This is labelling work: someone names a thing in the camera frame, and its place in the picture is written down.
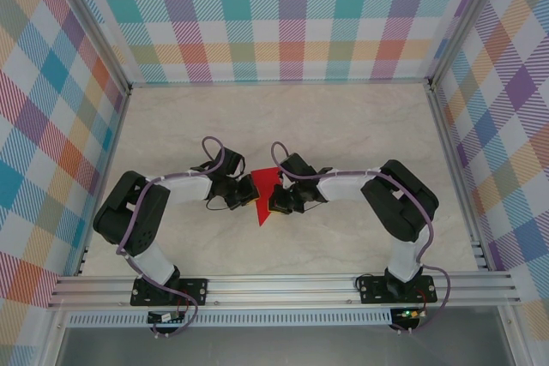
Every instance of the marble-patterned surface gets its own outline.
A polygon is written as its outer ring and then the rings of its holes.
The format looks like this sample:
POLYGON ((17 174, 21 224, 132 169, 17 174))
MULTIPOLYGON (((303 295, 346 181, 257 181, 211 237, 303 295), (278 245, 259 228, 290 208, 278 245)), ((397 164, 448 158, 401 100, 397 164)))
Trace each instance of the marble-patterned surface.
MULTIPOLYGON (((476 269, 421 85, 136 89, 106 193, 127 170, 157 176, 201 164, 205 135, 242 153, 248 171, 273 166, 275 140, 317 169, 362 169, 399 159, 441 204, 424 262, 476 269)), ((374 212, 350 201, 304 215, 275 213, 261 227, 255 206, 210 212, 203 201, 189 203, 166 209, 157 240, 182 273, 196 275, 382 272, 390 255, 390 235, 374 212)), ((114 250, 94 233, 84 274, 133 274, 114 250)))

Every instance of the plaid backdrop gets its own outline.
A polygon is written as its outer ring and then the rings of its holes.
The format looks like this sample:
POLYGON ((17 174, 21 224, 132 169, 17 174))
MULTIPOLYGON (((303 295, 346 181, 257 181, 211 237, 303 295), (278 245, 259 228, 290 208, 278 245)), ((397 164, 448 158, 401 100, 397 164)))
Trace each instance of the plaid backdrop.
POLYGON ((148 83, 423 78, 449 2, 88 0, 128 77, 148 83))
POLYGON ((549 356, 549 0, 489 0, 440 99, 498 269, 549 356))
POLYGON ((65 0, 0 0, 0 365, 71 274, 123 95, 65 0))

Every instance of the red triangular object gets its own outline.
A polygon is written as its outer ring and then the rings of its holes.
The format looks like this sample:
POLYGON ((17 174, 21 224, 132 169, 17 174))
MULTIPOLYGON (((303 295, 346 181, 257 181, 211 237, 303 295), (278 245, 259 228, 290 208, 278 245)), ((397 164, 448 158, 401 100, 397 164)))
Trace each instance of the red triangular object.
POLYGON ((275 185, 281 184, 281 180, 278 177, 278 167, 252 171, 251 179, 254 181, 257 191, 259 192, 259 199, 256 200, 256 208, 257 219, 259 220, 259 225, 261 226, 271 214, 268 210, 268 198, 273 194, 275 185))

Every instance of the beige floor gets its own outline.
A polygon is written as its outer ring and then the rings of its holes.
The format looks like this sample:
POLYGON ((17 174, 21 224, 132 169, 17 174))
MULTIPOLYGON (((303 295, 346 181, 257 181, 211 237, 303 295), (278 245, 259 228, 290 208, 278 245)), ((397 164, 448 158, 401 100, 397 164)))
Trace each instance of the beige floor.
MULTIPOLYGON (((107 193, 127 170, 156 176, 201 164, 205 135, 242 153, 248 171, 273 165, 274 140, 317 169, 361 169, 399 159, 440 200, 425 263, 476 269, 421 85, 136 89, 107 193)), ((390 256, 390 236, 366 203, 274 214, 262 227, 255 206, 210 212, 204 203, 166 209, 160 226, 160 246, 181 273, 381 272, 390 256)), ((84 274, 133 274, 114 249, 94 233, 84 274)))

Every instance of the purple cable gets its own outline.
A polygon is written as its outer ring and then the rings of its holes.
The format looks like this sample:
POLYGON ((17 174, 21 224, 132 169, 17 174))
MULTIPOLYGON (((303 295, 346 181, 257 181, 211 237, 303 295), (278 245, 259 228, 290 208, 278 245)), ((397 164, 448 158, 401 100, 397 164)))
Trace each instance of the purple cable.
MULTIPOLYGON (((217 169, 219 169, 221 167, 221 165, 223 165, 223 160, 225 160, 225 147, 223 146, 223 143, 221 143, 221 141, 219 139, 217 139, 216 137, 213 137, 213 136, 206 136, 206 137, 204 137, 204 139, 202 139, 202 149, 204 149, 204 152, 206 153, 206 155, 212 160, 214 158, 212 158, 211 154, 208 152, 208 149, 206 148, 206 141, 215 141, 218 145, 220 145, 220 150, 221 150, 220 161, 214 167, 212 167, 211 169, 208 169, 206 171, 192 171, 192 172, 184 171, 184 172, 179 172, 179 173, 172 173, 172 174, 169 174, 169 175, 165 175, 163 177, 156 177, 156 178, 152 179, 151 181, 149 181, 145 185, 145 187, 143 188, 141 193, 139 194, 139 198, 137 199, 137 202, 136 202, 136 207, 134 208, 134 212, 131 214, 131 219, 130 219, 130 223, 128 224, 128 229, 126 229, 126 232, 124 233, 124 237, 122 238, 122 240, 120 241, 120 244, 117 247, 117 252, 116 252, 117 255, 124 256, 124 258, 127 259, 127 262, 131 266, 131 268, 134 269, 137 272, 138 275, 142 276, 145 279, 145 281, 147 281, 148 283, 150 283, 151 285, 153 285, 155 287, 158 287, 159 289, 161 289, 163 291, 167 291, 167 292, 172 293, 174 295, 181 296, 184 299, 189 300, 195 306, 195 312, 193 313, 193 316, 183 326, 179 327, 174 332, 169 333, 169 335, 161 335, 161 336, 166 337, 166 338, 169 337, 169 336, 175 336, 176 334, 180 334, 181 332, 183 332, 183 330, 185 330, 187 327, 189 327, 189 325, 195 320, 196 315, 198 314, 198 303, 196 302, 196 300, 192 296, 189 296, 188 294, 183 293, 182 291, 176 291, 176 290, 171 289, 169 287, 165 287, 164 285, 161 285, 161 284, 155 282, 154 280, 150 279, 131 260, 131 257, 125 252, 124 246, 128 242, 128 239, 131 236, 131 232, 134 230, 134 226, 136 225, 137 214, 139 213, 139 209, 141 208, 141 205, 143 203, 143 199, 145 198, 145 195, 147 194, 148 190, 154 184, 156 184, 157 182, 160 182, 162 180, 170 180, 170 179, 175 179, 175 178, 178 178, 178 177, 205 176, 205 175, 208 175, 208 174, 216 171, 217 169)), ((153 330, 156 333, 156 336, 160 336, 160 334, 156 331, 156 325, 153 325, 153 330)))
MULTIPOLYGON (((427 211, 423 208, 423 206, 421 205, 421 203, 419 203, 419 201, 415 198, 415 196, 412 193, 410 193, 410 191, 408 189, 406 189, 404 186, 402 186, 400 183, 398 183, 393 177, 391 177, 389 175, 385 175, 384 173, 381 173, 379 171, 337 171, 337 172, 332 172, 332 173, 325 173, 323 175, 312 175, 312 176, 296 175, 294 173, 291 173, 290 171, 287 171, 284 168, 284 166, 282 166, 281 163, 277 160, 277 158, 275 156, 275 147, 277 147, 277 146, 280 146, 282 148, 282 150, 284 150, 284 153, 286 154, 287 157, 290 155, 290 153, 288 152, 288 149, 286 148, 286 146, 284 146, 284 144, 282 142, 280 142, 280 141, 274 142, 271 145, 271 157, 273 158, 274 164, 282 171, 282 173, 284 173, 285 175, 287 175, 289 177, 293 177, 294 179, 313 180, 313 179, 320 179, 320 178, 324 178, 324 177, 364 176, 364 175, 367 174, 367 175, 371 175, 371 176, 375 176, 375 177, 380 177, 380 178, 386 180, 387 182, 390 182, 393 185, 395 185, 418 208, 419 213, 421 213, 421 216, 423 217, 424 221, 427 223, 427 227, 429 228, 429 239, 427 240, 427 243, 423 246, 423 248, 421 248, 421 250, 419 251, 418 257, 416 259, 416 261, 419 264, 421 264, 421 257, 427 251, 429 246, 432 245, 432 241, 435 237, 435 229, 432 226, 432 221, 431 221, 431 218, 429 217, 429 215, 427 214, 427 211)), ((440 267, 427 266, 427 265, 423 265, 423 267, 425 267, 429 270, 436 270, 436 271, 439 271, 440 273, 442 273, 444 275, 444 277, 446 278, 446 282, 448 283, 448 285, 446 287, 446 294, 444 296, 443 302, 440 305, 440 308, 438 308, 435 315, 429 321, 427 321, 426 323, 422 324, 419 327, 416 327, 416 330, 419 329, 419 328, 423 328, 423 327, 427 326, 428 324, 430 324, 433 321, 433 319, 435 319, 438 316, 438 314, 442 312, 442 310, 446 307, 446 304, 448 303, 449 293, 450 293, 450 289, 451 289, 451 281, 450 281, 448 272, 446 272, 444 269, 442 269, 440 267)))

